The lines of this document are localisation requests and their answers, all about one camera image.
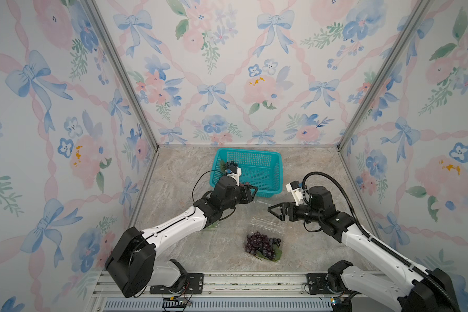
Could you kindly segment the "green grape leaf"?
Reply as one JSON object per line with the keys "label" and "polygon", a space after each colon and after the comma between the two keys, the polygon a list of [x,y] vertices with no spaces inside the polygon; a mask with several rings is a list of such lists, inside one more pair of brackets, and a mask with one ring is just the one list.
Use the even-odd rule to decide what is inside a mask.
{"label": "green grape leaf", "polygon": [[262,248],[256,250],[254,256],[262,260],[277,262],[282,257],[282,249],[278,245],[275,245],[272,248]]}

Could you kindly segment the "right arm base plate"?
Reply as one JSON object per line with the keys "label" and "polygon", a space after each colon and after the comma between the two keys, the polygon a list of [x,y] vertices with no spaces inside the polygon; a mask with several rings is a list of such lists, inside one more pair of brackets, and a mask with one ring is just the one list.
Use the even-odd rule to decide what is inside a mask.
{"label": "right arm base plate", "polygon": [[306,284],[304,290],[308,295],[348,296],[353,293],[353,291],[341,286],[337,286],[334,289],[332,284],[328,281],[327,273],[308,273],[305,277]]}

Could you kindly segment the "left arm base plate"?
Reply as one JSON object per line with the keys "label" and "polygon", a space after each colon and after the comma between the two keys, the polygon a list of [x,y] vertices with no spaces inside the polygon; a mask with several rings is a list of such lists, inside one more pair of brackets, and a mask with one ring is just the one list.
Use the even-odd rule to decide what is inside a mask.
{"label": "left arm base plate", "polygon": [[177,282],[170,287],[163,285],[150,286],[151,295],[180,295],[183,293],[201,295],[204,288],[203,273],[187,273],[179,277]]}

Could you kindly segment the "green grape bunch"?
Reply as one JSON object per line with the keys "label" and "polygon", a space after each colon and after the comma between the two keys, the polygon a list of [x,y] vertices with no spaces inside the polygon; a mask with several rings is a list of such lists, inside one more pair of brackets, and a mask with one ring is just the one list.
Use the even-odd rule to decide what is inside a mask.
{"label": "green grape bunch", "polygon": [[207,227],[207,230],[215,230],[218,228],[218,222],[212,223],[212,225]]}

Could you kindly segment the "dark purple grape bunch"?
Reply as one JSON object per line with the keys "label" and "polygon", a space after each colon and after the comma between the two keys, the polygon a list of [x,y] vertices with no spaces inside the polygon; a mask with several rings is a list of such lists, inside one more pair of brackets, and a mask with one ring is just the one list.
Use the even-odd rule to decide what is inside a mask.
{"label": "dark purple grape bunch", "polygon": [[281,248],[282,240],[277,237],[269,237],[268,235],[256,231],[247,235],[244,251],[254,256],[256,250],[272,248],[275,245],[278,245]]}

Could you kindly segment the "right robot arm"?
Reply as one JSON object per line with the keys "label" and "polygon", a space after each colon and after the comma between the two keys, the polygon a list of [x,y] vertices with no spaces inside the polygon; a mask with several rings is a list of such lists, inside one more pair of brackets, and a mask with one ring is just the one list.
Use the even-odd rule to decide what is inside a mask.
{"label": "right robot arm", "polygon": [[393,311],[459,311],[447,273],[417,265],[378,240],[351,214],[338,211],[325,187],[310,188],[308,200],[299,188],[290,192],[294,200],[269,207],[269,213],[281,221],[316,222],[322,232],[362,255],[384,274],[380,278],[342,260],[328,269],[332,291],[357,292]]}

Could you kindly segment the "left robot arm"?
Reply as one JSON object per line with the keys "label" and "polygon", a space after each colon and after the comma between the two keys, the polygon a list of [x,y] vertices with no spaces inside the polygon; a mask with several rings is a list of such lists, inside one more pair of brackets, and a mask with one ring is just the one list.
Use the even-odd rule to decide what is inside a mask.
{"label": "left robot arm", "polygon": [[175,259],[158,256],[187,236],[204,230],[222,218],[225,210],[249,204],[258,188],[240,183],[235,174],[222,176],[212,191],[182,214],[145,230],[130,227],[123,232],[105,270],[126,298],[137,297],[145,288],[176,294],[187,286],[188,272]]}

